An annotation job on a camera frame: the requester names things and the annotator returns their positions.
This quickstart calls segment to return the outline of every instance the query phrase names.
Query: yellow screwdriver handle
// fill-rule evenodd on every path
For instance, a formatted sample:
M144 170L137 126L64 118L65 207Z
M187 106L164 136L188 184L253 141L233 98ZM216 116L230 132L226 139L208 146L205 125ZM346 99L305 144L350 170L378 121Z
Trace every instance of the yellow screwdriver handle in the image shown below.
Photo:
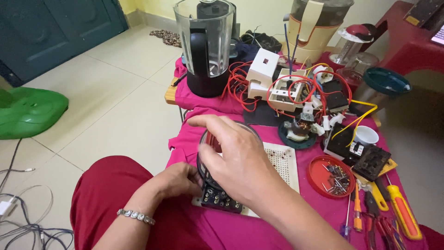
M395 209L395 214L402 225L402 231L404 235L411 240L421 240L422 234L419 230L418 223L413 217L410 208L407 205L404 197L402 197L398 186L389 185L387 186L387 191L390 194L390 199L392 200L392 206Z
M376 183L371 182L370 185L372 186L372 194L373 197L375 198L376 203L378 204L379 209L381 211L388 211L389 206L385 202L384 197L382 197L381 191L379 190Z

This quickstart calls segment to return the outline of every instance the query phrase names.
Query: pink table cover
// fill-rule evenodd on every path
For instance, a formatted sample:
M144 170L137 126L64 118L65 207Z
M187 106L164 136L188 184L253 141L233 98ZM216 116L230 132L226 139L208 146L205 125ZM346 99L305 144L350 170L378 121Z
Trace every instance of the pink table cover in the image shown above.
M178 77L185 72L186 68L176 62L176 71L174 76ZM218 116L228 116L233 120L244 121L242 117L242 108L239 103L227 96L223 100L220 98L200 98L192 94L186 85L186 78L179 83L176 91L176 103L181 108L194 109L189 111L186 118L201 114L215 114ZM343 124L347 125L355 117L347 117ZM371 118L364 119L360 125L368 126L378 131L375 122ZM260 125L251 125L259 134L264 142L283 145L278 136L277 127L267 127ZM196 165L198 144L204 128L191 127L185 122L177 137L169 140L168 146L171 151L171 157L167 167L173 163L185 161ZM384 150L388 150L385 139L380 132L377 145ZM299 189L301 196L337 231L345 222L347 213L347 199L332 200L318 194L308 183L306 179L306 169L310 161L324 154L320 148L320 138L316 144L308 149L297 150L297 173L299 177ZM401 193L405 196L396 171L388 173L393 185L400 187ZM365 211L364 192L360 192L361 207ZM353 203L351 204L349 216L349 226L353 227ZM381 215L393 218L394 212L389 204L388 212L381 212ZM199 208L192 205L184 205L189 216L196 221L197 228L202 238L213 249L291 249L290 244L268 223L261 219L250 218L248 216L230 214L226 212ZM384 244L379 233L376 233L377 248L384 249ZM404 237L404 243L409 250L426 250L427 242L425 237L421 241L411 241ZM359 250L365 250L365 234L352 230L351 244Z

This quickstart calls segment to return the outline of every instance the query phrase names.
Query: plug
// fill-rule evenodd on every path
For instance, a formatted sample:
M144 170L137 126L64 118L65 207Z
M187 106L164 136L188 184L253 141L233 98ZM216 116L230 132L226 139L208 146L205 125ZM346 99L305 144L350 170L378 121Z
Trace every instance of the plug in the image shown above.
M12 201L0 202L0 216L7 217L15 206L15 203L12 203Z

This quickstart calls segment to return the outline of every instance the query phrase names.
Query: red plastic chair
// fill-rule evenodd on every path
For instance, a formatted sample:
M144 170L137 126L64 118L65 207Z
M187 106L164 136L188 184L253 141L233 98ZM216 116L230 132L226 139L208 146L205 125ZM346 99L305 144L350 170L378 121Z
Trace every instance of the red plastic chair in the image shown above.
M390 37L389 49L378 66L401 75L420 69L444 73L444 46L430 41L433 35L431 31L404 21L405 14L412 6L413 4L397 1L376 24L375 41L387 30ZM372 43L364 44L361 52Z

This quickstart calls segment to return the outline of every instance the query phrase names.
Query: red pants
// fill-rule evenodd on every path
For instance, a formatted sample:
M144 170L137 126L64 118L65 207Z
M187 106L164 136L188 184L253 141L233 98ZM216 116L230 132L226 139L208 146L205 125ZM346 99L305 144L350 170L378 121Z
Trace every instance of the red pants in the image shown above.
M153 175L126 156L98 160L79 179L72 197L71 225L77 250L98 242L132 194ZM147 249L210 249L197 234L196 225L177 204L183 198L164 200L157 208Z

